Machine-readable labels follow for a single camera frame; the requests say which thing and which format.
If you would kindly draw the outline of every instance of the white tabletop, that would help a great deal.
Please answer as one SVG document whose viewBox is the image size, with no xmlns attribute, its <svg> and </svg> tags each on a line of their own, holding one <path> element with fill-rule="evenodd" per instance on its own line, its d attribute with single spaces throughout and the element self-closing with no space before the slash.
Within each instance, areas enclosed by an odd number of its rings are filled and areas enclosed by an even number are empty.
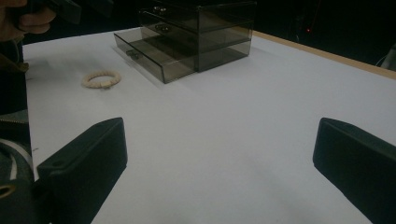
<svg viewBox="0 0 396 224">
<path fill-rule="evenodd" d="M 256 36 L 249 57 L 169 84 L 122 57 L 113 33 L 24 51 L 35 165 L 124 119 L 128 166 L 93 223 L 370 223 L 312 156 L 323 117 L 396 145 L 394 79 Z M 122 81 L 81 86 L 103 69 Z"/>
</svg>

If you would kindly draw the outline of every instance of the smoky plastic drawer unit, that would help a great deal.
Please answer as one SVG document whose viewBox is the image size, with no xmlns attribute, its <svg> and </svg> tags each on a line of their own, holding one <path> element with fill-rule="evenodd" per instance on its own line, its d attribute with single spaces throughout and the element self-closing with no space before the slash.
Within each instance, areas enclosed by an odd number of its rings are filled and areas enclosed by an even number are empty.
<svg viewBox="0 0 396 224">
<path fill-rule="evenodd" d="M 116 33 L 118 47 L 163 83 L 247 57 L 255 1 L 150 0 L 141 27 Z"/>
</svg>

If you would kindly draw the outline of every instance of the beige bracelet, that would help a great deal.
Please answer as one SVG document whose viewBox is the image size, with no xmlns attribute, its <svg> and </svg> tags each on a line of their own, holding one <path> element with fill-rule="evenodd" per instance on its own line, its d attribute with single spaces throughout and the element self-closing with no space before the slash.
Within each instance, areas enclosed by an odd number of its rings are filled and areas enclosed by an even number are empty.
<svg viewBox="0 0 396 224">
<path fill-rule="evenodd" d="M 110 80 L 107 80 L 107 81 L 102 81 L 102 82 L 94 82 L 94 81 L 91 82 L 91 80 L 96 77 L 113 77 L 113 78 L 111 78 Z M 100 72 L 95 72 L 95 73 L 85 76 L 82 79 L 81 84 L 88 88 L 106 89 L 106 88 L 110 88 L 111 86 L 116 85 L 120 81 L 121 81 L 120 74 L 118 74 L 116 72 L 112 72 L 112 71 L 100 71 Z"/>
</svg>

